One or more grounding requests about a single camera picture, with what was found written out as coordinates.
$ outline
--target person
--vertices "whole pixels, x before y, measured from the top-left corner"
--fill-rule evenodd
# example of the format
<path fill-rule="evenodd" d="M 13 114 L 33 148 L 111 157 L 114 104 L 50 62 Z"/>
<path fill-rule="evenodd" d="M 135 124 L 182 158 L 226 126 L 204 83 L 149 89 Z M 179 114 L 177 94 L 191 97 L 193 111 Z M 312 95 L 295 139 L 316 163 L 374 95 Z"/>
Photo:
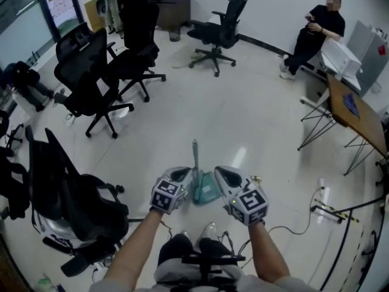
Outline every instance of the person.
<path fill-rule="evenodd" d="M 123 23 L 119 16 L 119 5 L 117 0 L 106 0 L 107 10 L 105 14 L 105 23 L 109 28 L 109 34 L 114 33 L 115 31 L 123 35 Z"/>
<path fill-rule="evenodd" d="M 188 256 L 193 251 L 201 251 L 209 257 L 223 257 L 231 255 L 231 252 L 217 241 L 217 228 L 215 223 L 210 223 L 200 236 L 196 245 L 186 232 L 175 235 L 163 245 L 160 250 L 159 260 L 154 279 L 157 284 L 151 289 L 136 289 L 137 280 L 150 255 L 156 236 L 157 228 L 164 213 L 161 210 L 151 208 L 145 219 L 131 234 L 122 248 L 115 256 L 105 278 L 93 284 L 89 292 L 129 292 L 150 291 L 169 292 L 173 289 L 185 289 L 179 282 L 198 282 L 201 273 L 198 265 L 182 263 L 182 257 Z M 291 277 L 286 262 L 266 231 L 262 222 L 249 226 L 249 234 L 252 244 L 253 261 L 257 276 L 245 276 L 243 270 L 234 265 L 218 266 L 221 274 L 213 274 L 212 279 L 221 284 L 233 284 L 233 290 L 237 292 L 315 292 L 317 290 L 306 285 L 302 280 Z M 209 287 L 195 285 L 196 291 L 211 291 Z"/>
<path fill-rule="evenodd" d="M 345 34 L 345 20 L 339 14 L 342 0 L 327 0 L 306 16 L 308 24 L 301 29 L 293 56 L 284 55 L 280 64 L 283 79 L 294 80 L 298 68 L 309 61 L 322 48 L 326 37 L 340 41 Z"/>
<path fill-rule="evenodd" d="M 0 77 L 0 88 L 6 90 L 8 86 L 17 89 L 18 93 L 35 107 L 37 113 L 42 111 L 44 106 L 40 100 L 32 95 L 29 87 L 36 89 L 40 94 L 48 96 L 50 99 L 54 97 L 54 91 L 47 89 L 40 82 L 39 73 L 30 69 L 22 61 L 9 64 L 2 73 Z"/>

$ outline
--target black pants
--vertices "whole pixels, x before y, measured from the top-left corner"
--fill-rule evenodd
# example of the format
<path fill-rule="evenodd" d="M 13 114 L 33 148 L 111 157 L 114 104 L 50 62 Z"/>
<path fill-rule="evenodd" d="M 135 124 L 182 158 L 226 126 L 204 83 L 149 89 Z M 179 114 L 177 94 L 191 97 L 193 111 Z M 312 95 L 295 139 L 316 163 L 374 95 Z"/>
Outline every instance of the black pants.
<path fill-rule="evenodd" d="M 209 257 L 222 257 L 231 252 L 219 241 L 203 238 L 199 243 L 200 251 Z M 188 237 L 178 234 L 164 244 L 159 253 L 158 266 L 171 259 L 180 259 L 193 254 L 193 245 Z"/>
<path fill-rule="evenodd" d="M 315 43 L 315 40 L 312 40 L 312 37 L 307 35 L 305 30 L 300 32 L 293 56 L 285 60 L 285 66 L 289 67 L 292 75 L 295 75 L 298 68 L 309 61 L 320 50 L 320 47 Z"/>
<path fill-rule="evenodd" d="M 44 96 L 48 96 L 52 98 L 53 91 L 47 89 L 42 83 L 39 81 L 36 83 L 31 83 L 22 88 L 18 88 L 18 92 L 33 106 L 38 107 L 42 105 L 41 101 L 38 100 L 35 96 L 32 95 L 29 86 L 35 88 L 40 94 Z"/>

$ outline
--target teal dustpan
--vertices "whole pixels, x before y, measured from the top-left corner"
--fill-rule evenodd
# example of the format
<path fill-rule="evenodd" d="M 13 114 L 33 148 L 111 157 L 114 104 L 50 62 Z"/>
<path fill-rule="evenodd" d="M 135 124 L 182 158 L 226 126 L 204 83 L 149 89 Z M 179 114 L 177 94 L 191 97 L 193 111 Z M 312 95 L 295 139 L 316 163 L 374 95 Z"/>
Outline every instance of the teal dustpan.
<path fill-rule="evenodd" d="M 199 147 L 196 140 L 193 141 L 195 185 L 193 203 L 201 206 L 210 203 L 222 196 L 213 172 L 204 174 L 199 169 Z"/>

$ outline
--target tiled floor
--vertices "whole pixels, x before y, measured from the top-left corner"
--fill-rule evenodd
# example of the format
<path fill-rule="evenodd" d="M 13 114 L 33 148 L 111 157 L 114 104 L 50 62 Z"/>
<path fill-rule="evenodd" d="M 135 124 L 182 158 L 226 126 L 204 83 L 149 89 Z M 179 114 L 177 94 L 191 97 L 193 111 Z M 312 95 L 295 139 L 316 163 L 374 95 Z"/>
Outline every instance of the tiled floor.
<path fill-rule="evenodd" d="M 120 47 L 121 40 L 115 36 L 115 41 L 116 47 Z M 121 200 L 128 205 L 130 216 L 146 214 L 151 188 L 165 169 L 193 165 L 191 142 L 194 138 L 199 142 L 202 169 L 233 165 L 262 177 L 263 188 L 270 198 L 268 228 L 283 225 L 295 232 L 304 231 L 309 219 L 309 202 L 319 178 L 325 179 L 327 188 L 316 198 L 336 209 L 376 196 L 374 182 L 379 172 L 373 162 L 377 156 L 371 155 L 352 174 L 343 176 L 355 153 L 352 148 L 343 148 L 354 136 L 350 130 L 336 126 L 297 151 L 314 125 L 314 122 L 300 122 L 309 109 L 299 98 L 317 98 L 316 92 L 325 89 L 323 83 L 304 72 L 299 73 L 295 82 L 282 80 L 278 76 L 280 58 L 243 41 L 224 50 L 225 55 L 237 59 L 237 65 L 233 68 L 221 63 L 219 78 L 214 78 L 209 61 L 193 69 L 185 67 L 196 47 L 207 46 L 184 33 L 180 42 L 172 43 L 166 32 L 158 31 L 156 43 L 161 52 L 154 70 L 166 73 L 167 81 L 148 83 L 150 103 L 143 103 L 131 91 L 123 96 L 134 102 L 136 110 L 114 121 L 120 133 L 117 140 L 111 138 L 104 120 L 92 130 L 92 139 L 88 139 L 84 132 L 92 119 L 80 117 L 69 127 L 66 109 L 60 105 L 52 108 L 52 103 L 33 125 L 35 137 L 42 140 L 46 140 L 44 128 L 50 128 L 80 172 L 125 186 Z M 28 167 L 26 143 L 19 152 L 19 160 Z M 380 220 L 371 208 L 358 210 L 354 216 L 360 223 L 351 223 L 345 249 L 325 291 L 340 290 L 353 266 L 354 256 L 359 256 L 369 240 L 371 225 L 379 224 Z M 247 229 L 227 216 L 221 200 L 201 208 L 188 202 L 165 217 L 173 232 L 185 229 L 193 239 L 210 220 L 217 222 L 220 234 L 224 230 L 230 232 L 235 249 L 248 239 Z M 345 227 L 345 223 L 338 225 L 328 217 L 313 213 L 310 228 L 304 235 L 277 229 L 271 236 L 291 273 L 320 288 L 335 259 Z M 154 284 L 157 256 L 167 235 L 161 226 L 139 287 Z M 44 246 L 29 219 L 7 220 L 5 239 L 29 282 L 36 282 L 45 273 L 67 291 L 88 290 L 91 269 L 75 278 L 65 278 L 60 266 L 68 257 Z M 244 255 L 251 257 L 250 246 Z M 360 258 L 357 262 L 356 267 L 360 269 Z M 359 280 L 359 269 L 354 268 L 346 282 L 350 290 Z M 254 273 L 252 262 L 245 271 Z"/>

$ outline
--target black t-shirt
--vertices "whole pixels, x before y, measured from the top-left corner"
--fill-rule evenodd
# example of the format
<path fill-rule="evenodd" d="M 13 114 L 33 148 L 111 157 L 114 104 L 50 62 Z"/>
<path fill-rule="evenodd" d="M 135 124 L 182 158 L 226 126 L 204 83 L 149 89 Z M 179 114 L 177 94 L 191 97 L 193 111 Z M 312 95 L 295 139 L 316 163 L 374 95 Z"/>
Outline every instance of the black t-shirt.
<path fill-rule="evenodd" d="M 344 37 L 346 22 L 338 11 L 328 11 L 325 5 L 318 5 L 312 11 L 310 11 L 315 17 L 314 22 L 322 26 L 324 29 L 330 32 L 337 33 Z M 318 47 L 321 47 L 326 39 L 326 35 L 320 32 L 312 32 L 308 29 L 308 25 L 303 28 L 306 32 L 310 32 L 312 42 Z"/>

